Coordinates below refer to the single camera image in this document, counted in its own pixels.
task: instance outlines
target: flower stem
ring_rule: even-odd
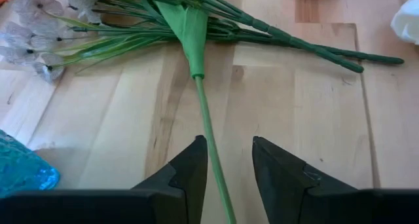
[[[210,110],[208,109],[208,102],[205,96],[204,84],[200,76],[195,77],[196,88],[198,90],[199,102],[201,105],[202,118],[204,120],[204,130],[207,137],[208,153],[212,163],[212,170],[217,182],[218,190],[221,195],[225,212],[227,214],[227,223],[235,224],[236,216],[234,215],[233,206],[231,203],[230,195],[228,194],[227,184],[225,182],[223,169],[221,168],[220,158],[215,144],[214,133],[212,130],[212,123],[210,117]]]

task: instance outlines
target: wire stem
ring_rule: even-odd
[[[217,152],[217,146],[215,145],[210,110],[208,109],[204,84],[202,82],[202,78],[199,76],[195,77],[195,82],[196,88],[198,90],[199,102],[201,105],[202,118],[204,120],[204,130],[207,137],[209,159],[211,159],[215,181],[217,182],[218,190],[221,195],[221,201],[223,202],[224,210],[227,214],[227,223],[236,224],[236,216],[234,215],[230,195],[228,194],[227,184],[225,183],[223,169],[221,168],[220,158]]]

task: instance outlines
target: blue glass object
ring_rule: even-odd
[[[0,198],[16,191],[52,189],[59,179],[57,169],[0,130]]]

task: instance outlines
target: wooden table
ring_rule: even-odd
[[[205,85],[239,223],[267,223],[254,135],[357,188],[419,187],[418,48],[390,29],[406,0],[228,1],[311,42],[406,60],[362,62],[358,75],[298,50],[208,43]],[[56,86],[2,68],[0,128],[57,167],[60,188],[130,188],[203,134],[178,44],[69,69]],[[202,222],[225,222],[211,170]]]

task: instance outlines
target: white object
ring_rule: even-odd
[[[408,0],[392,20],[392,28],[400,39],[419,45],[419,0]]]

